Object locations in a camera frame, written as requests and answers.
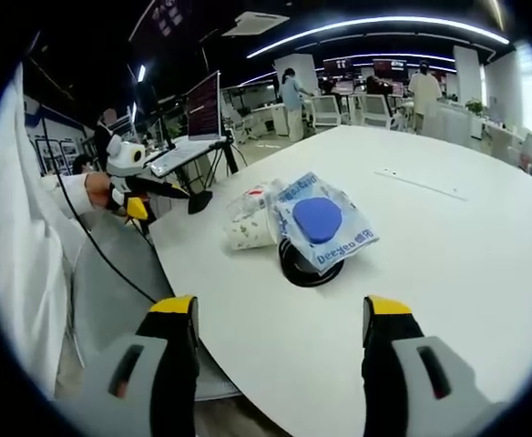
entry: table surface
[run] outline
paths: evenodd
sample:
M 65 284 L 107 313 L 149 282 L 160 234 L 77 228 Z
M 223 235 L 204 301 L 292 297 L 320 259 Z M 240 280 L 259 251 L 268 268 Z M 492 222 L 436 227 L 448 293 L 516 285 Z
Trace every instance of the table surface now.
M 266 109 L 275 109 L 277 107 L 284 107 L 284 104 L 275 103 L 274 105 L 267 105 L 266 107 L 257 107 L 256 109 L 253 109 L 251 112 L 260 112 L 260 111 L 265 111 Z
M 207 153 L 211 146 L 218 141 L 225 141 L 225 139 L 225 137 L 220 137 L 218 139 L 189 140 L 186 136 L 177 137 L 173 140 L 177 148 L 170 150 L 160 158 L 150 160 L 145 168 L 150 168 L 157 178 L 163 178 L 175 168 Z
M 226 206 L 307 171 L 343 189 L 380 240 L 317 289 L 294 287 L 276 249 L 233 252 Z M 361 436 L 363 297 L 412 308 L 476 372 L 490 401 L 532 376 L 532 177 L 473 150 L 373 127 L 337 127 L 212 186 L 151 227 L 176 294 L 199 297 L 200 337 L 240 390 L 294 437 Z

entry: black ceiling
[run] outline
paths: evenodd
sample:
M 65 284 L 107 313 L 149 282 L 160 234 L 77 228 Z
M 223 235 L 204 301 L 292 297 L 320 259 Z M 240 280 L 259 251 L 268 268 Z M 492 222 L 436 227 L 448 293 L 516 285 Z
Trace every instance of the black ceiling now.
M 149 0 L 123 2 L 121 7 L 104 10 L 68 8 L 65 22 L 50 20 L 25 61 L 25 91 L 46 105 L 66 112 L 90 125 L 106 107 L 123 108 L 133 99 L 135 87 L 128 70 L 138 73 L 147 66 L 147 80 L 159 98 L 186 92 L 207 74 L 204 55 L 211 71 L 222 72 L 224 86 L 239 83 L 272 71 L 275 59 L 290 53 L 310 53 L 315 65 L 328 57 L 362 53 L 418 53 L 453 57 L 454 45 L 478 44 L 481 62 L 500 56 L 510 46 L 442 25 L 415 23 L 353 25 L 306 36 L 247 59 L 247 54 L 288 36 L 330 23 L 380 15 L 416 15 L 451 19 L 476 25 L 515 40 L 519 29 L 505 15 L 505 32 L 499 29 L 488 0 L 276 0 L 252 1 L 264 12 L 289 16 L 287 22 L 259 36 L 221 36 L 232 27 L 235 17 L 245 10 L 242 0 L 155 0 L 157 4 L 177 2 L 190 11 L 188 25 L 168 38 L 164 46 L 154 38 L 128 37 Z M 408 35 L 395 35 L 406 32 Z M 437 35 L 418 36 L 418 33 Z M 324 40 L 352 36 L 333 41 Z M 457 38 L 464 43 L 447 38 Z M 370 62 L 369 58 L 354 63 Z M 451 64 L 434 61 L 433 65 Z

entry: monitor screen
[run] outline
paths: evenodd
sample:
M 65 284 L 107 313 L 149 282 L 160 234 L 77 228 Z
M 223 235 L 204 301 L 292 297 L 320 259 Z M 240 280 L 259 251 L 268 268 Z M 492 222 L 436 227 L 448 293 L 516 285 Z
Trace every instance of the monitor screen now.
M 216 71 L 187 93 L 189 139 L 221 137 L 220 72 Z
M 354 84 L 352 80 L 342 80 L 335 85 L 335 92 L 341 95 L 353 94 Z
M 392 79 L 398 82 L 407 82 L 408 65 L 406 61 L 393 59 L 375 59 L 373 73 L 381 79 Z
M 392 92 L 393 96 L 397 96 L 397 97 L 404 96 L 404 84 L 400 82 L 393 82 L 392 88 L 394 89 L 394 91 Z
M 322 66 L 327 76 L 340 76 L 346 80 L 352 80 L 354 77 L 353 65 L 351 59 L 335 59 L 334 61 L 323 61 Z

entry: person in blue shirt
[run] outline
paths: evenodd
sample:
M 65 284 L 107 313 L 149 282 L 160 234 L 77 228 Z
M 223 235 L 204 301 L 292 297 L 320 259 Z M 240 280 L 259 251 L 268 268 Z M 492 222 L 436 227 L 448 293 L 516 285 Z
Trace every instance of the person in blue shirt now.
M 301 93 L 313 97 L 314 94 L 302 89 L 294 77 L 296 73 L 292 68 L 284 70 L 281 83 L 282 103 L 288 115 L 289 137 L 291 141 L 300 141 L 304 132 L 302 130 L 302 101 Z

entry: ceiling light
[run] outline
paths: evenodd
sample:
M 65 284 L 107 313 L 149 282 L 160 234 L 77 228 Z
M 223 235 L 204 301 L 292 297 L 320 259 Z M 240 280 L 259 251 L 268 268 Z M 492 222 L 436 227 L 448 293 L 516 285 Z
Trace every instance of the ceiling light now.
M 325 61 L 338 61 L 341 59 L 353 59 L 355 57 L 389 57 L 389 56 L 396 56 L 396 57 L 421 57 L 425 59 L 436 59 L 438 61 L 445 61 L 445 62 L 452 62 L 454 63 L 455 60 L 452 57 L 441 57 L 441 56 L 432 56 L 432 55 L 420 55 L 417 53 L 369 53 L 365 55 L 351 55 L 351 56 L 341 56 L 341 57 L 333 57 L 331 59 L 324 59 Z
M 420 64 L 408 64 L 408 66 L 420 66 Z M 446 71 L 448 73 L 456 73 L 456 70 L 453 68 L 444 68 L 443 66 L 429 66 L 431 70 L 440 70 L 440 71 Z
M 145 66 L 140 66 L 140 70 L 138 71 L 138 79 L 137 82 L 142 82 L 145 78 L 145 73 L 147 72 L 147 69 Z
M 431 17 L 426 17 L 426 16 L 378 16 L 375 18 L 360 18 L 357 20 L 342 21 L 340 23 L 334 23 L 332 25 L 324 25 L 322 27 L 316 27 L 314 29 L 307 30 L 306 32 L 301 32 L 299 34 L 289 36 L 288 38 L 281 39 L 280 41 L 276 41 L 275 43 L 272 43 L 269 46 L 265 46 L 259 50 L 256 50 L 255 52 L 250 53 L 246 57 L 250 59 L 251 57 L 255 57 L 261 53 L 267 52 L 268 50 L 271 50 L 274 47 L 281 46 L 286 43 L 290 43 L 291 41 L 302 38 L 304 36 L 318 34 L 319 32 L 324 32 L 326 30 L 336 29 L 340 27 L 347 27 L 349 25 L 367 25 L 367 24 L 372 24 L 372 23 L 390 23 L 390 22 L 392 23 L 393 22 L 427 23 L 431 25 L 446 25 L 448 27 L 463 29 L 468 32 L 472 32 L 475 34 L 479 34 L 481 36 L 485 36 L 490 39 L 494 39 L 495 41 L 498 41 L 501 44 L 505 44 L 505 45 L 509 44 L 509 40 L 502 37 L 501 35 L 494 34 L 493 32 L 489 32 L 488 30 L 481 29 L 473 25 L 467 25 L 465 23 L 459 23 L 457 21 L 452 21 L 452 20 L 444 20 L 443 18 L 431 18 Z
M 130 122 L 134 125 L 135 124 L 135 118 L 137 117 L 137 102 L 133 102 L 132 104 L 132 114 L 130 115 Z
M 491 8 L 493 9 L 493 12 L 496 16 L 496 21 L 499 24 L 499 27 L 501 30 L 505 30 L 503 28 L 503 15 L 501 14 L 501 7 L 499 6 L 499 3 L 497 0 L 488 0 L 488 3 L 491 5 Z
M 247 80 L 246 82 L 242 82 L 242 83 L 239 84 L 238 86 L 248 85 L 250 82 L 254 82 L 255 80 L 260 80 L 260 79 L 262 79 L 263 77 L 268 77 L 268 76 L 272 76 L 272 75 L 275 75 L 275 74 L 276 74 L 276 72 L 275 72 L 275 71 L 272 71 L 271 73 L 266 73 L 265 75 L 258 76 L 258 77 L 254 77 L 253 79 Z

